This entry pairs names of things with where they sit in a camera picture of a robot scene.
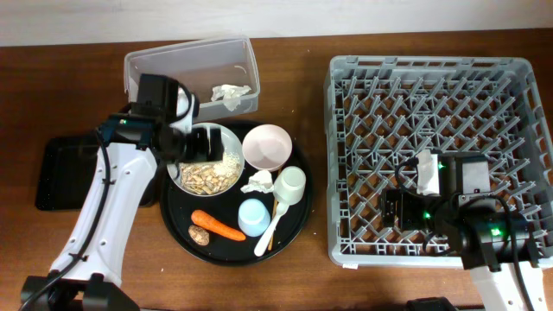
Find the pink bowl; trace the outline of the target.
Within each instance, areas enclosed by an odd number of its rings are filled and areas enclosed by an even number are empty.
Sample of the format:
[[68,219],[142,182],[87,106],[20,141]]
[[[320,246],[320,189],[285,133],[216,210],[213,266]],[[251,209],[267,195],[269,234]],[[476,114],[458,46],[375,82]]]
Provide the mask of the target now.
[[277,171],[288,161],[292,149],[289,133],[274,124],[253,128],[242,142],[242,152],[247,163],[257,170],[270,172]]

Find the white napkin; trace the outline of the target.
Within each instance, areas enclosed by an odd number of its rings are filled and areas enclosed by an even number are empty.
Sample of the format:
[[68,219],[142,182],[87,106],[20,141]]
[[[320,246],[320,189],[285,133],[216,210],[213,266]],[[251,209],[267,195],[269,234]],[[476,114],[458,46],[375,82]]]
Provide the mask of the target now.
[[271,172],[268,170],[257,171],[240,190],[244,194],[251,192],[260,192],[263,194],[272,193],[274,191],[274,184]]

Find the light blue cup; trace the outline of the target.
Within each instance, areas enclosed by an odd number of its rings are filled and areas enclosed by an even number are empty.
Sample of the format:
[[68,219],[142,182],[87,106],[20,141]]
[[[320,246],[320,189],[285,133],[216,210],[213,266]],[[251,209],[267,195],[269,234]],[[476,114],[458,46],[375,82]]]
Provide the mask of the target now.
[[238,226],[248,237],[259,237],[270,223],[269,211],[261,200],[248,199],[238,208]]

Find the white cup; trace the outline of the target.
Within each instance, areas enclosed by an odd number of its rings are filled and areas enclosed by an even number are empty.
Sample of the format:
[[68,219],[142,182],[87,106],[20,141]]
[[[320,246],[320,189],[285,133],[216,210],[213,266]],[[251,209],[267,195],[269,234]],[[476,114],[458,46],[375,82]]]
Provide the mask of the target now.
[[297,204],[303,196],[306,187],[307,177],[305,173],[296,166],[285,168],[274,183],[274,196],[278,203],[289,206]]

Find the white tissue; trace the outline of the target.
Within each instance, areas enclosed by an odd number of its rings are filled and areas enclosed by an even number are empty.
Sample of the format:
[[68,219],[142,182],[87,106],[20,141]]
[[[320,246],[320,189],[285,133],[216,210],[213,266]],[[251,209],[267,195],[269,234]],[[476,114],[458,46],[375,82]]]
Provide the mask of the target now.
[[233,86],[224,84],[213,88],[211,101],[222,100],[228,111],[235,111],[240,104],[240,97],[251,91],[249,86]]

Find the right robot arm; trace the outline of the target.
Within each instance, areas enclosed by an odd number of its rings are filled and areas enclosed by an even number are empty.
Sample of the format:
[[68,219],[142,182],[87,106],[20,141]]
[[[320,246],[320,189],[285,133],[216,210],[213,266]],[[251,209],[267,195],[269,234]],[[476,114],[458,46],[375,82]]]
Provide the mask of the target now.
[[479,290],[486,310],[546,310],[543,271],[532,224],[492,193],[448,196],[385,190],[383,224],[424,230],[422,252],[455,254]]

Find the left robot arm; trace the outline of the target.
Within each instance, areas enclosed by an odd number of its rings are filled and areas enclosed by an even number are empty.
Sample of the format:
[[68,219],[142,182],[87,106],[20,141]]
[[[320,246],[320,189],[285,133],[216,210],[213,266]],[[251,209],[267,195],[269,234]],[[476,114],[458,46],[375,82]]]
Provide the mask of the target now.
[[158,166],[223,157],[221,131],[163,117],[113,114],[95,132],[97,164],[79,218],[47,276],[30,276],[23,310],[137,310],[123,290],[124,249]]

